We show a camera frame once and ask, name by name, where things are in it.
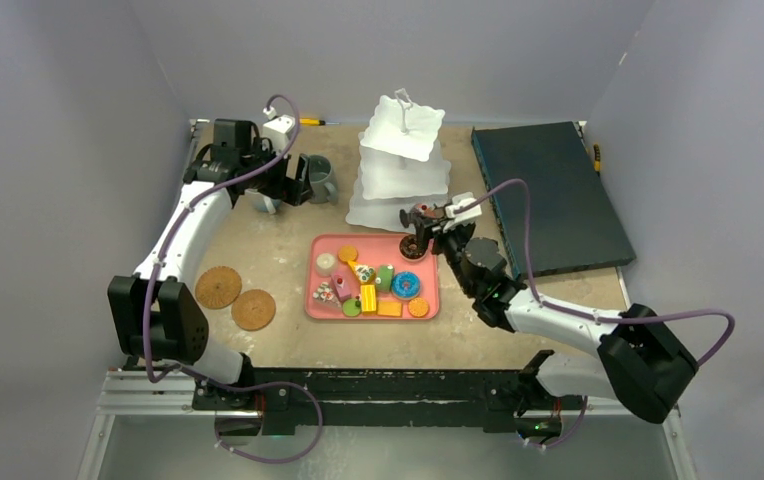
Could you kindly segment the chocolate sprinkle donut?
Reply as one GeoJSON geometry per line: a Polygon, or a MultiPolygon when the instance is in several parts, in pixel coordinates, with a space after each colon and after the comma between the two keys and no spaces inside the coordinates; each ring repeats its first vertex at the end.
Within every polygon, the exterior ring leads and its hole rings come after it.
{"type": "Polygon", "coordinates": [[[400,240],[398,249],[401,257],[406,261],[418,262],[426,256],[429,242],[421,240],[415,234],[409,234],[400,240]]]}

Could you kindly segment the grey mug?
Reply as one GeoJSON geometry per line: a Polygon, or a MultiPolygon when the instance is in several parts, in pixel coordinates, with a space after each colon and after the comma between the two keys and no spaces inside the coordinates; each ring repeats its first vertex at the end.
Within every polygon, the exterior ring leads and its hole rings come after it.
{"type": "Polygon", "coordinates": [[[322,155],[306,155],[312,204],[339,203],[339,192],[333,164],[322,155]]]}

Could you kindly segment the white three-tier cake stand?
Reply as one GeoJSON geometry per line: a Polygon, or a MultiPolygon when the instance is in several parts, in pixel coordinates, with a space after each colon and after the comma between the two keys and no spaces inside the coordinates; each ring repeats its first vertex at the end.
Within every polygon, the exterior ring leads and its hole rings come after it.
{"type": "Polygon", "coordinates": [[[439,132],[445,111],[420,105],[400,88],[383,95],[358,135],[358,176],[345,220],[353,226],[405,232],[401,210],[448,199],[451,163],[439,132]]]}

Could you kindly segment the blue frosted donut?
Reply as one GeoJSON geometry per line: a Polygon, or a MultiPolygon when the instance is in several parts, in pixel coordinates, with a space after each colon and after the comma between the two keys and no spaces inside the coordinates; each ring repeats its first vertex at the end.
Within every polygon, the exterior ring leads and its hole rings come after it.
{"type": "Polygon", "coordinates": [[[391,293],[401,300],[411,300],[417,297],[421,291],[422,282],[411,271],[396,273],[391,282],[391,293]]]}

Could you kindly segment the green matcha cake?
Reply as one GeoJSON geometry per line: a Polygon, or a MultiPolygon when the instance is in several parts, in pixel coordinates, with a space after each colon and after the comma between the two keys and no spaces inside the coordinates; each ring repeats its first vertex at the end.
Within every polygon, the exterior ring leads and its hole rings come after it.
{"type": "Polygon", "coordinates": [[[375,285],[378,291],[390,293],[395,275],[395,268],[391,264],[381,265],[376,272],[375,285]]]}

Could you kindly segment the yellow triangular sprinkle cake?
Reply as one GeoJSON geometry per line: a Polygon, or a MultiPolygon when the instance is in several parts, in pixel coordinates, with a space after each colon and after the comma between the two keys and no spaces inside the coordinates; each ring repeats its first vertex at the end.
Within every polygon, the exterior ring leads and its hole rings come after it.
{"type": "Polygon", "coordinates": [[[347,265],[361,285],[372,284],[375,282],[376,269],[374,267],[357,261],[348,261],[347,265]]]}

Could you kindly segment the white small cup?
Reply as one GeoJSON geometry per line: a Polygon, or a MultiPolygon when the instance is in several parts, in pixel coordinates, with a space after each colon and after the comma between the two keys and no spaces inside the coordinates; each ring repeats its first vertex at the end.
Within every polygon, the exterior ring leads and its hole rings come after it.
{"type": "Polygon", "coordinates": [[[268,215],[277,214],[282,205],[281,200],[271,198],[256,189],[246,189],[244,191],[244,196],[256,211],[268,215]]]}

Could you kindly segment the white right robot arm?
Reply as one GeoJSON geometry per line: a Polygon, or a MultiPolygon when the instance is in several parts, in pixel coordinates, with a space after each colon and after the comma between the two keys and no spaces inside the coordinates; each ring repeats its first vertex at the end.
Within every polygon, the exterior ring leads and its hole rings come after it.
{"type": "Polygon", "coordinates": [[[598,310],[536,293],[507,273],[498,242],[475,236],[474,221],[459,220],[450,206],[415,206],[400,211],[399,219],[415,230],[404,242],[405,254],[444,256],[486,325],[583,352],[576,359],[557,353],[533,358],[519,381],[527,404],[542,407],[563,396],[609,398],[660,424],[695,377],[698,361],[648,307],[598,310]]]}

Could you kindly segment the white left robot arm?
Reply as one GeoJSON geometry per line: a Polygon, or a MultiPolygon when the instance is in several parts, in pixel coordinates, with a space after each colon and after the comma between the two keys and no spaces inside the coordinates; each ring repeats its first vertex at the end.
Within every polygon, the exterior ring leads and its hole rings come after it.
{"type": "Polygon", "coordinates": [[[237,201],[251,191],[300,205],[311,196],[307,167],[287,173],[298,137],[290,115],[271,115],[263,125],[217,119],[213,137],[183,173],[180,198],[147,257],[129,275],[115,276],[107,296],[123,353],[145,362],[158,382],[178,369],[217,385],[230,408],[255,399],[249,357],[216,340],[190,283],[205,251],[237,201]]]}

